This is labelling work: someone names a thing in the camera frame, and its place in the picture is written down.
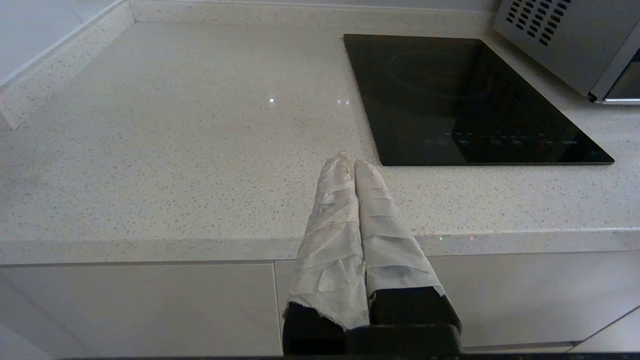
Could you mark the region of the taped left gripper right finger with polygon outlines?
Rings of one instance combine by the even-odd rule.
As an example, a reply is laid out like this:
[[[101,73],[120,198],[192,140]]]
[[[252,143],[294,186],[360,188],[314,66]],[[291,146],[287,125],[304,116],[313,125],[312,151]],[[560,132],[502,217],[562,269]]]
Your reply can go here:
[[[355,161],[354,171],[371,322],[461,331],[460,318],[380,172],[365,161]]]

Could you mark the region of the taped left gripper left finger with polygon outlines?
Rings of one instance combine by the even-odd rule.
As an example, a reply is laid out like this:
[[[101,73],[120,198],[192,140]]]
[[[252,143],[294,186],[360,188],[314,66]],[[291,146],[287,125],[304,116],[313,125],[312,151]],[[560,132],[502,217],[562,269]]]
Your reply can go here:
[[[283,318],[286,356],[343,354],[348,332],[370,325],[354,162],[345,153],[320,171]]]

